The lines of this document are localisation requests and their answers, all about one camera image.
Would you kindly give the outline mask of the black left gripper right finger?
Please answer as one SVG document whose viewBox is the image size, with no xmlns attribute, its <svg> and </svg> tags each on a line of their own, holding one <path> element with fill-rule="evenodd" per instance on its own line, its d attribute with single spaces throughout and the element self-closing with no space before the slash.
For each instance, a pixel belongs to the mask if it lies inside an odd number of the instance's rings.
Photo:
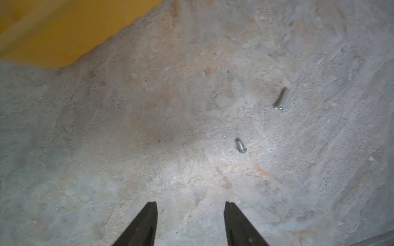
<svg viewBox="0 0 394 246">
<path fill-rule="evenodd" d="M 269 246 L 235 203 L 225 203 L 224 221 L 229 246 Z"/>
</svg>

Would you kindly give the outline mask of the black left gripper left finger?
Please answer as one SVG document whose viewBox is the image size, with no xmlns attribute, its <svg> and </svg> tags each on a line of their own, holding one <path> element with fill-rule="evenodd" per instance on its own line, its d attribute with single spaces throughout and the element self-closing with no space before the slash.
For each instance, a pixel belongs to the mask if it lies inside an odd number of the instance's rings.
<svg viewBox="0 0 394 246">
<path fill-rule="evenodd" d="M 157 222 L 157 203 L 148 202 L 113 246 L 154 246 Z"/>
</svg>

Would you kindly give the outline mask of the silver screw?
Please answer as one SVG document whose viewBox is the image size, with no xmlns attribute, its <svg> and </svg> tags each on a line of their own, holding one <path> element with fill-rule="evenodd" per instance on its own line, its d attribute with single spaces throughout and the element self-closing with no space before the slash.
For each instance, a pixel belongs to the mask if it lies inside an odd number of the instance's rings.
<svg viewBox="0 0 394 246">
<path fill-rule="evenodd" d="M 244 146 L 243 142 L 239 138 L 236 138 L 235 142 L 237 145 L 237 149 L 240 153 L 245 153 L 247 151 L 247 148 Z"/>
<path fill-rule="evenodd" d="M 283 110 L 287 95 L 288 95 L 289 89 L 287 87 L 284 87 L 282 89 L 282 92 L 280 93 L 277 101 L 274 103 L 274 108 L 278 111 Z"/>
</svg>

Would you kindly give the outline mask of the yellow plastic storage box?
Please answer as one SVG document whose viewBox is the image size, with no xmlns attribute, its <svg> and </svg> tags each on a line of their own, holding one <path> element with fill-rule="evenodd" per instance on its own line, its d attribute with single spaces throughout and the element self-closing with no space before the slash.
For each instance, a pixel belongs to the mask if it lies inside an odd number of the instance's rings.
<svg viewBox="0 0 394 246">
<path fill-rule="evenodd" d="M 42 68 L 76 61 L 160 1 L 1 1 L 1 60 Z"/>
</svg>

